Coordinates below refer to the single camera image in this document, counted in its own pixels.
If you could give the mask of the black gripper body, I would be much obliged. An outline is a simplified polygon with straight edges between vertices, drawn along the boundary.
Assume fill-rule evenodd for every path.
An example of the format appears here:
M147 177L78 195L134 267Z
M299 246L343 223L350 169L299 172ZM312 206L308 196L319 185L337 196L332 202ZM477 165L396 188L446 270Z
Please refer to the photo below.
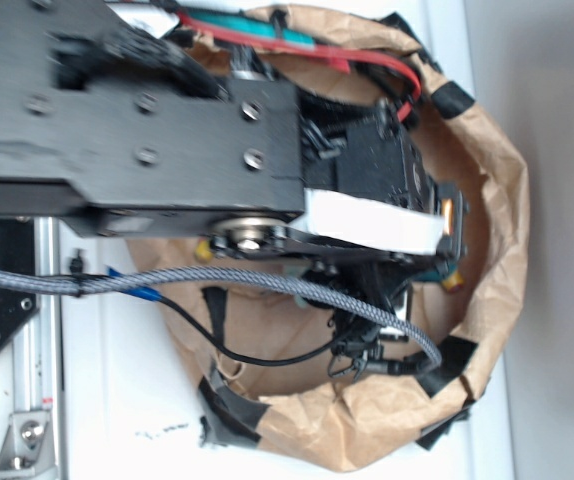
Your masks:
M362 265L315 262L300 279L341 294L345 305L333 305L321 296L301 296L311 306L332 312L333 334L327 345L297 357L296 361L301 363L328 351L331 360L327 374L331 378L350 373L359 378L365 372L423 376L438 369L442 352L427 333L409 320L411 287L416 281L438 282L446 277L447 262L442 259L408 257ZM386 357L385 343L400 338L414 341L421 351L401 359Z

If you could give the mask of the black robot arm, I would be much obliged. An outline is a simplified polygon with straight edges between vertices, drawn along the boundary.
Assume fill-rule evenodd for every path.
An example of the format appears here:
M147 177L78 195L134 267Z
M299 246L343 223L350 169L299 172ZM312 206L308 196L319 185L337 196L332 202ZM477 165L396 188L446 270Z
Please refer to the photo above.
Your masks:
M0 350L40 294L216 280L333 310L355 373L423 375L444 353L399 319L415 280L464 255L467 205L424 171L406 120L420 73L387 53L298 39L169 2L155 37L105 1L0 1ZM215 267L38 275L31 223L82 236L197 237L217 255L298 262L301 279Z

